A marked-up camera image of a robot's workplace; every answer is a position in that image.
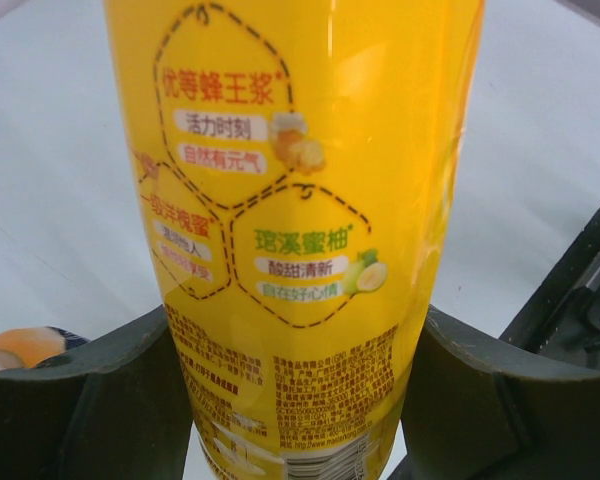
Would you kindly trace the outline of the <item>yellow honey pomelo drink bottle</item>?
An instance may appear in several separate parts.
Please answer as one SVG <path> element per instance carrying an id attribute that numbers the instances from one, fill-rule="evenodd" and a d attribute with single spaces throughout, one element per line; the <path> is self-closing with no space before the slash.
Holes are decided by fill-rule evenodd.
<path id="1" fill-rule="evenodd" d="M 481 1 L 108 1 L 145 235 L 219 479 L 376 479 Z"/>

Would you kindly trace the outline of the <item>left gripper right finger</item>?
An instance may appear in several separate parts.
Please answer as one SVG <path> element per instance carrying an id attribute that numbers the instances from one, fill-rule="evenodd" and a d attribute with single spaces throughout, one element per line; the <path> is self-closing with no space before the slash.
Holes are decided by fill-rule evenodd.
<path id="1" fill-rule="evenodd" d="M 600 479 L 600 371 L 535 355 L 432 307 L 393 479 Z"/>

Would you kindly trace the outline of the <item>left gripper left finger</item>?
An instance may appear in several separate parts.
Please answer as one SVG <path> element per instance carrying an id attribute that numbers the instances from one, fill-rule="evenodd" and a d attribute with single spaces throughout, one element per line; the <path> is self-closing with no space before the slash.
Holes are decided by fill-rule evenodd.
<path id="1" fill-rule="evenodd" d="M 180 479 L 191 429 L 163 307 L 0 371 L 0 479 Z"/>

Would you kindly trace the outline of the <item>orange juice bottle yellow cap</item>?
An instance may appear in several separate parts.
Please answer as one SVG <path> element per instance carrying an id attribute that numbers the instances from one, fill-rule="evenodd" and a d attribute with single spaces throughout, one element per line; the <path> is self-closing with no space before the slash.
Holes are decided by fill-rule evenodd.
<path id="1" fill-rule="evenodd" d="M 0 371 L 34 368 L 88 343 L 80 335 L 51 326 L 7 330 L 0 333 Z"/>

